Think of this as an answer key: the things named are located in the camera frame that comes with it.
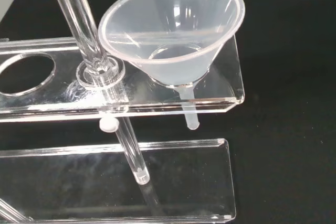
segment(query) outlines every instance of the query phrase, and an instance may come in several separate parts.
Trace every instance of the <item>funnel cone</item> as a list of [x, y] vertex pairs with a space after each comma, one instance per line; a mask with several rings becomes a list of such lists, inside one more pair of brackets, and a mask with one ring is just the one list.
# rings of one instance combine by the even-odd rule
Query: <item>funnel cone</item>
[[100, 22], [99, 39], [112, 55], [176, 87], [207, 73], [244, 14], [243, 0], [118, 0]]

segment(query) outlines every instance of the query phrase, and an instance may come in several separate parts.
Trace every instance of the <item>clear acrylic plate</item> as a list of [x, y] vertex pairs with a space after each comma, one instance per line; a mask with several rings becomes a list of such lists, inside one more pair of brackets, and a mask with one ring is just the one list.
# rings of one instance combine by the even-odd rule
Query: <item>clear acrylic plate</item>
[[1, 151], [1, 222], [10, 222], [8, 216], [29, 223], [235, 218], [226, 140], [140, 143], [140, 148], [151, 175], [143, 186], [135, 182], [119, 144]]
[[[153, 82], [125, 62], [120, 90], [126, 98], [105, 105], [98, 92], [86, 90], [77, 81], [82, 56], [73, 38], [0, 42], [0, 69], [28, 54], [47, 54], [55, 62], [54, 74], [31, 92], [14, 96], [0, 93], [0, 122], [92, 119], [106, 112], [114, 116], [227, 112], [244, 101], [235, 37], [224, 45], [196, 85], [192, 100], [181, 100], [176, 91]], [[181, 105], [191, 108], [183, 110]]]

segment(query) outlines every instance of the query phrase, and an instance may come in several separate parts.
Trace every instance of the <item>funnel rim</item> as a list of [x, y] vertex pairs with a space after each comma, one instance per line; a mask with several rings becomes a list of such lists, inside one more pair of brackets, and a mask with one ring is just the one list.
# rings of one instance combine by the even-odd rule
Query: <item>funnel rim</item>
[[110, 45], [110, 43], [107, 40], [106, 37], [106, 25], [107, 21], [110, 19], [111, 16], [118, 10], [120, 6], [125, 4], [129, 0], [117, 0], [110, 8], [104, 13], [98, 28], [98, 36], [99, 40], [103, 46], [103, 48], [112, 54], [113, 56], [120, 58], [125, 61], [129, 61], [131, 63], [142, 63], [147, 65], [156, 65], [156, 64], [166, 64], [166, 63], [177, 63], [180, 61], [190, 60], [199, 56], [202, 56], [218, 47], [226, 43], [230, 38], [234, 36], [234, 34], [238, 31], [240, 28], [244, 16], [245, 16], [245, 3], [244, 0], [234, 0], [237, 5], [237, 15], [236, 19], [234, 21], [234, 25], [229, 29], [229, 31], [224, 34], [220, 39], [212, 43], [211, 45], [202, 48], [201, 50], [197, 52], [193, 52], [191, 54], [177, 56], [174, 58], [169, 59], [143, 59], [143, 58], [133, 58], [129, 56], [128, 54], [124, 54], [118, 50], [116, 50], [114, 47]]

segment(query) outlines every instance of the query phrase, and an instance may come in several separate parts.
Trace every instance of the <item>black background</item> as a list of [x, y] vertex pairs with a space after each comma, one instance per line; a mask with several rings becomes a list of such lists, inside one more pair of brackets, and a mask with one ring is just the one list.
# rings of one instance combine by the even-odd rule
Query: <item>black background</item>
[[[98, 23], [116, 0], [88, 0]], [[228, 139], [233, 223], [336, 223], [336, 0], [245, 0], [237, 43], [246, 100], [226, 114], [132, 118], [139, 141]], [[56, 0], [15, 0], [10, 40], [71, 36]], [[116, 142], [97, 121], [0, 124], [0, 149]]]

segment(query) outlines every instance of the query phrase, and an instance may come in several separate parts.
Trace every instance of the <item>round hole in shelf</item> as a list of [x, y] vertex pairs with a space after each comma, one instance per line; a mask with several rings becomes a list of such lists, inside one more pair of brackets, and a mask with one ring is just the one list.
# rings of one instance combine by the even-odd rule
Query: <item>round hole in shelf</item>
[[55, 62], [45, 53], [19, 54], [0, 65], [0, 93], [19, 96], [35, 91], [55, 74]]

